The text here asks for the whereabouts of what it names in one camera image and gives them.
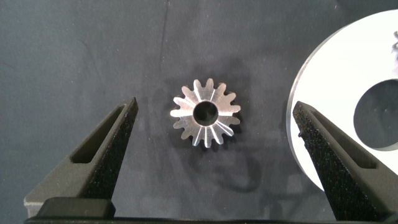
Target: plate hole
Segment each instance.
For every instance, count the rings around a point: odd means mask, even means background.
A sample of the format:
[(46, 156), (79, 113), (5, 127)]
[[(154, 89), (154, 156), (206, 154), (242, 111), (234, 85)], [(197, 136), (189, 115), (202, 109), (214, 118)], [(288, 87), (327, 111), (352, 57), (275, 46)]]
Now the plate hole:
[(370, 88), (354, 113), (356, 134), (371, 148), (398, 142), (398, 81), (387, 80)]
[(202, 126), (212, 125), (218, 118), (217, 107), (208, 101), (201, 102), (193, 110), (193, 117)]

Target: metal gear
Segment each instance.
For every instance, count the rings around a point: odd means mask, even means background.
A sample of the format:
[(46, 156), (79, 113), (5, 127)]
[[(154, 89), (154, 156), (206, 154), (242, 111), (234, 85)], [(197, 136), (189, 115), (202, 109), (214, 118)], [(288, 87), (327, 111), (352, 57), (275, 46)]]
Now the metal gear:
[(223, 144), (222, 134), (232, 136), (233, 130), (230, 124), (239, 124), (240, 120), (233, 116), (241, 110), (238, 105), (231, 105), (235, 99), (235, 93), (224, 95), (225, 83), (220, 83), (214, 89), (213, 79), (207, 79), (206, 86), (202, 87), (199, 80), (193, 82), (193, 91), (183, 86), (182, 92), (185, 98), (175, 97), (174, 102), (180, 106), (179, 110), (172, 110), (170, 115), (180, 118), (173, 127), (183, 128), (182, 139), (192, 136), (192, 145), (197, 146), (200, 140), (204, 140), (205, 146), (211, 146), (214, 139), (218, 144)]

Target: white circular plate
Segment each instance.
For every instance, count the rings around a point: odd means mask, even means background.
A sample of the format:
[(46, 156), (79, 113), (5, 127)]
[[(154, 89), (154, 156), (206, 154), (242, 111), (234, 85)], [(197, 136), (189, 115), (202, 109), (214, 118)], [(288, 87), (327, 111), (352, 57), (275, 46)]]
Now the white circular plate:
[(323, 190), (292, 112), (296, 102), (313, 106), (349, 137), (398, 174), (398, 143), (385, 149), (365, 145), (354, 128), (354, 111), (361, 97), (377, 83), (398, 79), (398, 10), (380, 12), (354, 22), (327, 38), (299, 71), (287, 105), (290, 148), (306, 175)]

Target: gray fabric surface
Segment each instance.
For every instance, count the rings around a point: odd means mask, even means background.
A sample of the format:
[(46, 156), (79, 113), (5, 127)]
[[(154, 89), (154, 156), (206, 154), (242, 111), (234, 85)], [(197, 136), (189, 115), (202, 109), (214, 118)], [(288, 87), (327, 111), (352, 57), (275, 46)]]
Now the gray fabric surface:
[[(140, 110), (113, 196), (116, 215), (334, 219), (296, 164), (285, 107), (330, 34), (397, 1), (2, 1), (0, 222), (122, 100)], [(223, 146), (180, 139), (183, 85), (225, 82), (243, 122)]]

